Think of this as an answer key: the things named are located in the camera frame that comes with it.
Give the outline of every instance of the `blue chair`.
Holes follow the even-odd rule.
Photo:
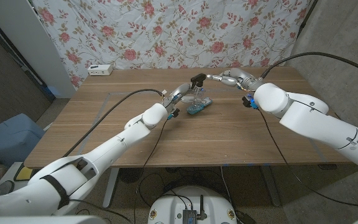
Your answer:
[[[40,141],[45,131],[25,114],[0,124],[0,163],[10,167],[23,162]]]

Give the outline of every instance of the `gray wall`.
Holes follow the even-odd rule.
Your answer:
[[[28,1],[0,0],[0,28],[57,98],[74,95],[56,47]]]
[[[319,0],[292,54],[320,51],[358,63],[358,1]],[[358,69],[321,56],[290,61],[344,121],[358,127]]]

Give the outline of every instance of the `black cable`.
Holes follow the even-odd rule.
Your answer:
[[[154,92],[158,93],[160,96],[162,96],[162,92],[160,92],[160,91],[158,91],[158,90],[153,90],[153,89],[136,90],[136,91],[133,91],[132,93],[126,95],[123,99],[121,99],[120,101],[118,101],[118,103],[116,103],[114,106],[112,106],[112,107],[110,108],[110,110],[107,111],[107,112],[103,115],[103,117],[101,117],[101,118],[98,120],[98,122],[96,122],[96,124],[94,124],[94,125],[92,126],[92,128],[89,129],[89,131],[88,131],[87,133],[85,133],[84,136],[82,136],[82,137],[80,138],[80,140],[78,140],[78,141],[74,144],[74,146],[71,147],[71,148],[64,154],[63,157],[68,156],[68,155],[75,149],[75,147],[77,147],[77,146],[100,124],[100,122],[102,122],[102,120],[103,120],[114,108],[116,108],[118,105],[120,105],[120,103],[122,103],[122,102],[123,102],[124,100],[126,100],[128,97],[132,96],[132,95],[135,94],[135,93],[140,93],[140,92],[142,92],[142,91],[154,91]]]
[[[160,179],[161,179],[161,181],[162,181],[163,187],[165,187],[164,179],[163,179],[162,176],[161,176],[160,174],[158,174],[158,173],[151,173],[151,174],[145,176],[145,177],[142,179],[142,181],[141,181],[140,184],[139,184],[139,195],[140,195],[141,199],[143,200],[143,202],[144,202],[147,206],[149,206],[149,207],[151,207],[151,205],[150,205],[149,203],[147,203],[146,200],[143,198],[141,189],[142,189],[142,183],[143,183],[143,181],[144,181],[146,178],[150,177],[151,175],[157,175],[157,176],[159,176]]]
[[[289,56],[283,60],[279,60],[277,61],[276,63],[274,63],[273,65],[271,65],[269,68],[267,68],[263,74],[260,76],[261,78],[265,78],[267,76],[267,74],[271,71],[272,68],[276,67],[277,65],[280,65],[281,63],[283,62],[286,62],[288,60],[291,60],[291,59],[294,59],[294,58],[297,58],[297,57],[302,57],[302,56],[306,56],[306,55],[320,55],[320,56],[325,56],[325,57],[329,57],[329,58],[333,58],[333,59],[336,59],[336,60],[340,60],[342,62],[345,62],[345,63],[348,63],[349,65],[353,65],[355,66],[356,68],[358,68],[358,63],[355,63],[351,60],[348,60],[346,58],[342,58],[342,57],[339,57],[339,56],[336,56],[336,55],[332,55],[332,54],[327,54],[327,53],[322,53],[322,52],[305,52],[305,53],[301,53],[301,54],[296,54],[296,55],[292,55],[292,56]]]
[[[182,199],[182,197],[183,197],[183,198],[187,199],[190,202],[190,208],[193,209],[193,202],[186,196],[177,195],[177,194],[163,194],[163,195],[159,196],[158,198],[164,197],[164,196],[176,196],[176,197],[180,198],[180,200],[185,204],[185,208],[187,209],[186,202]]]
[[[155,143],[155,146],[154,146],[152,152],[150,153],[149,157],[146,159],[146,162],[144,163],[144,165],[143,165],[143,167],[142,167],[142,172],[140,173],[139,178],[142,177],[142,175],[143,175],[143,173],[144,173],[144,167],[146,166],[146,163],[149,161],[150,157],[152,157],[153,152],[154,152],[155,148],[157,147],[158,142],[160,141],[160,138],[161,138],[161,135],[162,135],[162,131],[164,130],[164,127],[165,127],[165,124],[167,123],[167,121],[168,121],[168,120],[166,120],[166,121],[164,122],[164,125],[162,126],[162,129],[161,129],[161,132],[160,132],[160,136],[158,137],[157,142]],[[139,184],[137,185],[137,187],[136,187],[136,192],[135,192],[135,202],[134,202],[134,223],[135,223],[135,224],[136,224],[136,212],[135,212],[135,211],[136,211],[136,199],[137,199],[136,196],[137,196],[137,191],[139,190],[139,186],[140,186],[140,182],[139,182]]]
[[[111,211],[111,210],[109,210],[109,209],[107,209],[107,208],[103,208],[103,207],[94,205],[94,204],[92,204],[91,202],[87,202],[87,201],[79,200],[79,199],[69,199],[69,201],[71,201],[71,202],[82,202],[82,203],[85,203],[85,204],[87,204],[87,205],[91,205],[91,206],[93,206],[94,208],[97,208],[97,209],[99,209],[99,210],[102,210],[102,211],[105,211],[105,212],[109,212],[109,213],[118,215],[118,216],[120,216],[121,218],[127,220],[128,222],[132,223],[132,221],[131,221],[129,218],[127,218],[126,216],[121,215],[121,214],[118,213],[118,212]]]
[[[78,215],[78,214],[79,214],[80,212],[82,212],[82,211],[87,211],[87,212],[88,212],[88,215],[91,214],[88,209],[84,208],[84,209],[81,209],[80,211],[76,212],[75,215]]]
[[[317,5],[317,2],[318,2],[318,0],[314,0],[312,5],[310,6],[308,13],[306,14],[305,18],[303,19],[303,22],[301,23],[301,25],[299,26],[299,32],[298,32],[298,35],[296,36],[296,38],[299,37],[303,28],[305,27],[306,23],[308,22],[309,17],[314,10],[314,7],[316,7],[316,5]]]
[[[310,188],[309,186],[307,186],[305,183],[303,183],[302,180],[294,173],[292,167],[289,165],[289,163],[288,163],[287,160],[285,159],[283,153],[281,152],[280,148],[278,147],[276,141],[274,140],[273,135],[272,135],[272,133],[270,132],[270,128],[269,128],[269,126],[268,126],[268,124],[267,124],[267,121],[266,121],[266,119],[265,119],[264,114],[261,112],[261,110],[258,109],[258,111],[259,111],[260,115],[262,115],[262,117],[263,117],[263,119],[264,119],[264,121],[265,121],[265,124],[266,124],[267,131],[268,131],[270,137],[272,138],[274,144],[276,145],[276,148],[278,149],[278,151],[279,151],[281,157],[283,158],[285,164],[288,166],[288,168],[290,169],[291,173],[296,177],[296,179],[298,179],[298,181],[301,182],[301,184],[303,184],[307,189],[311,190],[312,192],[314,192],[314,193],[316,193],[316,194],[318,194],[318,195],[320,195],[320,196],[322,196],[322,197],[324,197],[324,198],[326,198],[326,199],[332,200],[333,202],[337,202],[337,203],[341,203],[341,204],[344,204],[344,205],[352,205],[352,206],[358,207],[358,204],[356,204],[356,203],[342,202],[342,201],[340,201],[340,200],[336,200],[336,199],[333,199],[333,198],[331,198],[331,197],[325,196],[325,195],[323,195],[323,194],[321,194],[321,193],[319,193],[319,192],[313,190],[312,188]]]

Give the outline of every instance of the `wooden table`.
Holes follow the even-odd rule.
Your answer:
[[[62,157],[99,117],[129,92],[142,88],[172,91],[182,83],[189,83],[190,78],[199,73],[219,74],[224,70],[227,69],[117,70],[106,77],[88,77],[24,164],[41,168]],[[244,70],[258,77],[265,69]],[[265,81],[286,91],[321,98],[294,68],[274,68]],[[205,96],[212,98],[213,103],[195,115],[186,112],[188,105],[178,103],[180,115],[165,125],[147,167],[284,164],[259,112],[242,105],[243,91],[212,80],[204,81],[204,88]],[[113,110],[72,155],[89,152],[121,132],[131,118],[156,102],[160,102],[160,97],[154,92],[131,96]],[[334,149],[283,127],[274,116],[265,113],[265,117],[289,163],[349,162]],[[113,167],[142,167],[155,145],[162,123],[145,141],[128,149]]]

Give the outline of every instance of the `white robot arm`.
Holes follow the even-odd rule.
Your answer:
[[[255,92],[256,105],[280,119],[280,124],[331,146],[358,165],[358,127],[326,115],[328,106],[323,101],[310,95],[286,92],[238,68],[220,75],[207,75],[207,78]]]
[[[91,152],[63,157],[47,165],[26,187],[0,196],[0,217],[66,214],[78,204],[72,200],[84,199],[101,174],[128,148],[141,142],[161,120],[177,115],[175,105],[190,92],[190,84],[182,84],[161,103],[132,118],[123,132]]]

